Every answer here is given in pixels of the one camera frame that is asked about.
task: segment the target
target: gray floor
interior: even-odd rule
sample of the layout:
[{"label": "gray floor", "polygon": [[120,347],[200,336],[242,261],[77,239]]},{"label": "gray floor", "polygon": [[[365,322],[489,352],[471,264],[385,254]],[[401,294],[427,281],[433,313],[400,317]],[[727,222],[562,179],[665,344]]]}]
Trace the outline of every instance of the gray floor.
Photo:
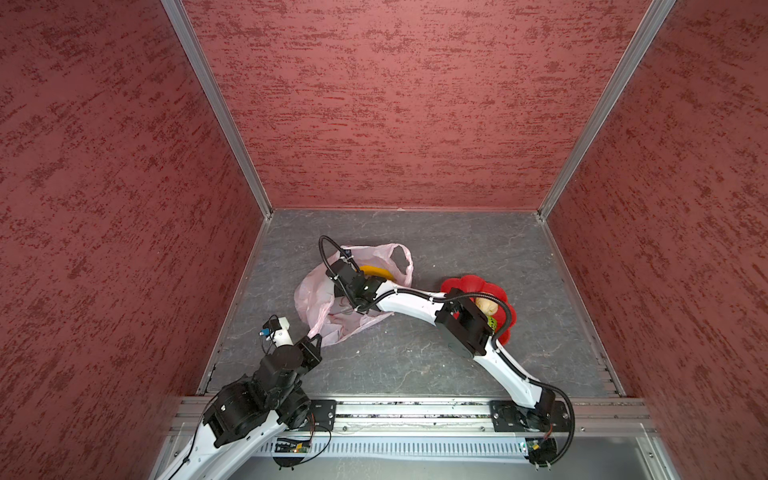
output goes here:
[{"label": "gray floor", "polygon": [[[300,324],[293,292],[321,263],[317,239],[347,245],[402,243],[413,255],[413,287],[437,290],[475,273],[504,288],[517,310],[507,350],[539,379],[571,396],[606,396],[541,227],[532,214],[282,210],[227,333],[209,391],[251,375],[263,356],[259,330],[275,313]],[[433,326],[394,315],[323,349],[304,378],[308,394],[505,396],[480,366],[443,346]]]}]

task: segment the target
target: pink plastic bag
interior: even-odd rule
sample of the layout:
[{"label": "pink plastic bag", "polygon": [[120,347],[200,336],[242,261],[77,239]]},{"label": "pink plastic bag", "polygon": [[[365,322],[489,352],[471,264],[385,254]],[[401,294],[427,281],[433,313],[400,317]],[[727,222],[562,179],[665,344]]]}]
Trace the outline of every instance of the pink plastic bag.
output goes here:
[{"label": "pink plastic bag", "polygon": [[[402,273],[392,258],[395,248],[400,247],[406,255],[408,266]],[[387,243],[377,247],[343,247],[352,251],[358,265],[377,266],[388,270],[395,278],[395,283],[411,286],[413,280],[413,258],[411,252],[399,243]],[[339,252],[334,253],[328,262],[339,259]],[[299,312],[299,318],[310,326],[309,338],[319,333],[323,336],[323,346],[332,345],[348,339],[349,336],[376,325],[392,312],[381,313],[371,310],[363,315],[353,311],[346,298],[334,298],[333,281],[326,276],[326,266],[320,264],[307,275],[293,294],[293,302]]]}]

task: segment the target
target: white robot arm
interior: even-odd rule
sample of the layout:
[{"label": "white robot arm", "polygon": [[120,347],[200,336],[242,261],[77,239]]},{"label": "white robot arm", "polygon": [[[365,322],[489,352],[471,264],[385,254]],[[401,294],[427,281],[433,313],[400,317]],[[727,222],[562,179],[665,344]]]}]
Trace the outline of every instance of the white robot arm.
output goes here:
[{"label": "white robot arm", "polygon": [[[437,318],[439,310],[442,308],[442,304],[435,303],[434,300],[427,300],[421,296],[404,293],[409,291],[412,290],[387,280],[377,289],[376,296],[381,296],[387,292],[393,293],[380,300],[377,303],[377,306],[383,312],[403,313],[408,316],[422,319],[431,325],[435,325],[435,319]],[[445,298],[445,294],[442,292],[422,293],[432,299]],[[449,346],[451,346],[453,340],[450,338],[448,340]],[[530,380],[538,379],[526,372],[525,369],[523,369],[523,367],[521,367],[509,353],[507,353],[504,347],[498,343],[498,340],[493,340],[491,336],[488,336],[484,350],[484,355],[473,355],[472,360],[488,370],[488,372],[493,375],[493,378],[502,384],[515,403],[522,407],[533,409],[541,399],[541,387],[533,385]],[[511,370],[508,366],[509,363],[514,365],[524,376],[517,375]]]},{"label": "white robot arm", "polygon": [[[323,251],[323,241],[329,241],[341,254],[333,265]],[[437,328],[451,350],[488,370],[512,400],[511,407],[501,413],[506,425],[529,432],[551,432],[550,417],[558,403],[555,393],[559,394],[568,407],[568,416],[561,417],[571,419],[568,438],[553,456],[532,456],[529,461],[537,467],[550,465],[568,450],[574,436],[570,400],[562,390],[531,376],[507,353],[498,338],[509,328],[509,322],[494,332],[473,299],[496,302],[509,319],[511,312],[506,303],[483,292],[454,289],[449,293],[431,293],[405,288],[381,277],[365,275],[349,252],[328,237],[320,237],[319,248],[326,274],[335,283],[338,296],[345,296],[355,310],[367,312],[376,308],[424,320]],[[288,334],[287,322],[276,316],[263,328],[276,345],[274,352],[264,356],[251,377],[243,376],[221,389],[206,407],[190,444],[166,468],[161,480],[224,480],[265,442],[305,422],[310,401],[300,388],[300,380],[320,363],[322,338],[304,336],[294,342]]]}]

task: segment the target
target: red wall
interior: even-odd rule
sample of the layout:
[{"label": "red wall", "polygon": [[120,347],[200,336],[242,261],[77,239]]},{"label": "red wall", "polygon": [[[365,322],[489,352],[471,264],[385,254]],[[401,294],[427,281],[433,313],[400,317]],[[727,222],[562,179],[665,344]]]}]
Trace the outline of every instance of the red wall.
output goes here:
[{"label": "red wall", "polygon": [[768,3],[677,5],[553,214],[684,478],[768,471]]},{"label": "red wall", "polygon": [[535,210],[648,0],[186,0],[275,207]]},{"label": "red wall", "polygon": [[0,31],[0,478],[146,478],[260,214],[159,1]]}]

